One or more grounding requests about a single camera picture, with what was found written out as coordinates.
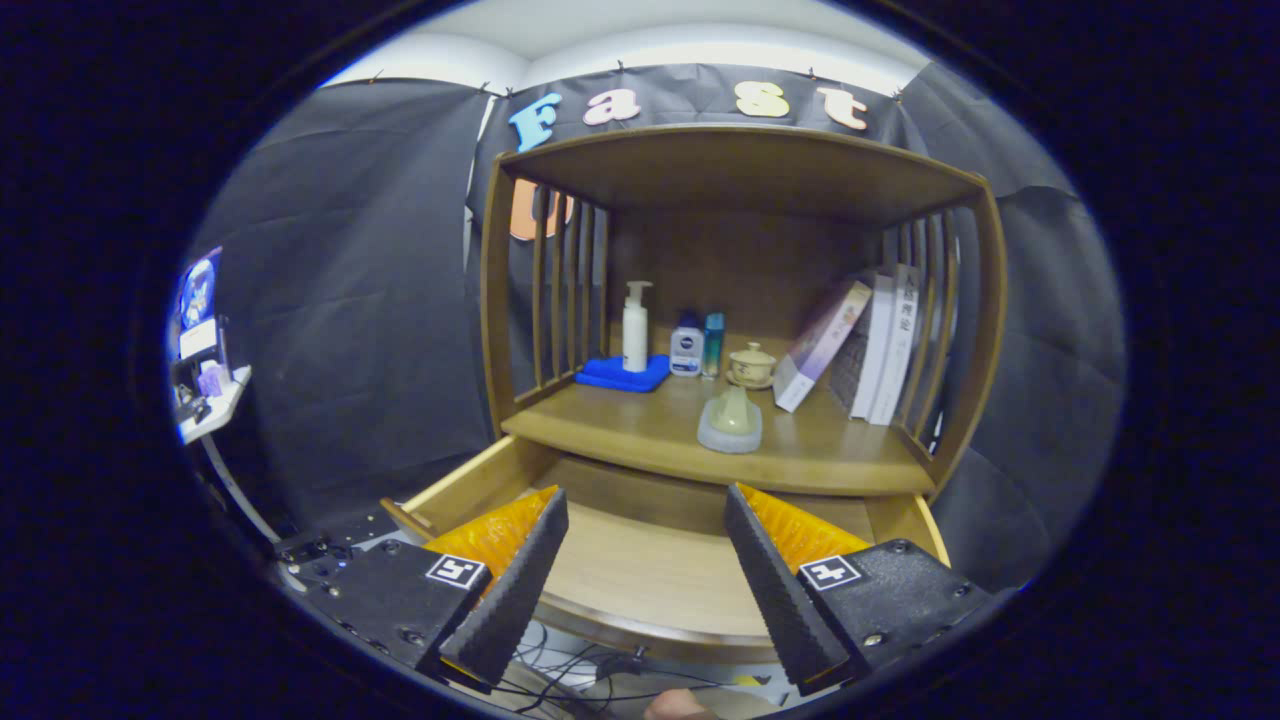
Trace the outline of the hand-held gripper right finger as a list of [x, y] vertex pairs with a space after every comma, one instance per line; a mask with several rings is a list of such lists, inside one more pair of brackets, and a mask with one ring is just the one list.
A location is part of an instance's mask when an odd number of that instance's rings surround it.
[[741, 483], [724, 529], [787, 679], [800, 694], [859, 682], [923, 653], [992, 597], [919, 544], [872, 544]]

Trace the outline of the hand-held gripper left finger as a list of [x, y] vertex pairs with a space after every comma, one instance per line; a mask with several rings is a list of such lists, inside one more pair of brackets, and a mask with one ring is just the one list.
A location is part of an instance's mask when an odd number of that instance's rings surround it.
[[378, 652], [436, 680], [498, 685], [570, 527], [550, 486], [426, 544], [384, 541], [340, 561], [303, 600]]

